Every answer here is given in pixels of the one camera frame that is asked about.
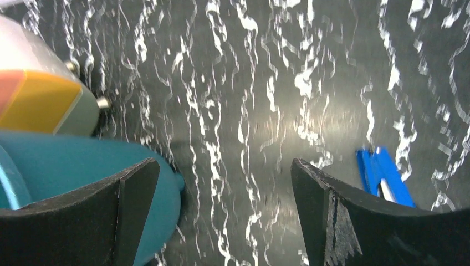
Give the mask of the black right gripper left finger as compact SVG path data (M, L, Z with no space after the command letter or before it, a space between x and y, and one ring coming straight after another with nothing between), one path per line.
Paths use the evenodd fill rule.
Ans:
M18 210L1 210L2 265L132 265L160 167L147 158Z

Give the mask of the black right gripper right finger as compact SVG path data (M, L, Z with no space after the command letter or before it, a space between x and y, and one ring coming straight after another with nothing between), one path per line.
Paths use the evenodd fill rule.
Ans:
M469 264L468 209L392 203L300 158L290 172L310 265Z

